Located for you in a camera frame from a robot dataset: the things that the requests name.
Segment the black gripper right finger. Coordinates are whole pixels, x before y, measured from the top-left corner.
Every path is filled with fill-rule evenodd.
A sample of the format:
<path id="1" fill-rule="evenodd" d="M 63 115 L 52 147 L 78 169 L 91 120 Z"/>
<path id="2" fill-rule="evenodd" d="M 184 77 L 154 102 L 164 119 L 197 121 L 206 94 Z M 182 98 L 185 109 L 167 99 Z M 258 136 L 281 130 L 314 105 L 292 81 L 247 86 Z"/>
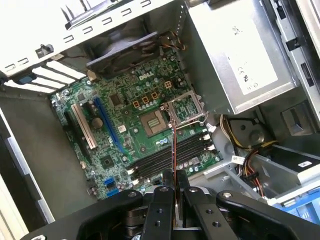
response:
<path id="1" fill-rule="evenodd" d="M 183 225 L 201 228 L 206 240 L 318 240 L 319 225 L 232 190 L 215 200 L 177 171 L 177 195 Z"/>

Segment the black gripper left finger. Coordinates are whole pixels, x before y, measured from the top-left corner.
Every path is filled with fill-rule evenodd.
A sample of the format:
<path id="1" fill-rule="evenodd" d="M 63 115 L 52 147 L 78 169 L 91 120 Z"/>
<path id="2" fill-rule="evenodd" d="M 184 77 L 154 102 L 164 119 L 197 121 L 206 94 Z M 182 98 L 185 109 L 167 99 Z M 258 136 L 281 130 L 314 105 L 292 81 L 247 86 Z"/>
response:
<path id="1" fill-rule="evenodd" d="M 169 240 L 173 234 L 175 187 L 171 170 L 152 193 L 124 190 L 58 219 L 25 240 Z"/>

